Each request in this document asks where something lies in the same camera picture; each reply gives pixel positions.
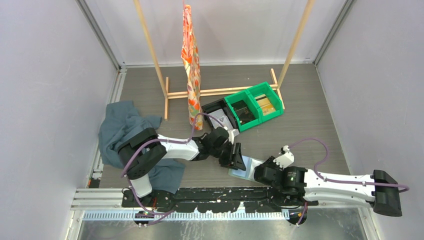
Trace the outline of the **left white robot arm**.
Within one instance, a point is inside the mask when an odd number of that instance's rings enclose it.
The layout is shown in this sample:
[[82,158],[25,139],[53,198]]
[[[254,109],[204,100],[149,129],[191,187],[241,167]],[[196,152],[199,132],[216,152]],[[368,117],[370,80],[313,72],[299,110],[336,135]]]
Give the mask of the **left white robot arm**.
[[233,133],[225,127],[187,139],[165,137],[150,127],[121,144],[117,153],[124,165],[122,174],[129,180],[134,200],[141,207],[148,207],[153,202],[153,187],[148,173],[162,159],[202,161],[213,156],[224,168],[247,169],[241,143],[234,142]]

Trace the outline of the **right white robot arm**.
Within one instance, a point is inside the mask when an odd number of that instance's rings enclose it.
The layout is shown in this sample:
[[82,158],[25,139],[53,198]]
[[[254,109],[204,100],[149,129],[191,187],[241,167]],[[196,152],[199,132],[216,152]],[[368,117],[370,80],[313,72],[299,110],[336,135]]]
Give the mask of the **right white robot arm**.
[[365,175],[330,174],[298,166],[281,168],[270,157],[254,168],[253,179],[270,187],[272,201],[280,207],[330,201],[370,207],[388,217],[403,215],[401,187],[383,170]]

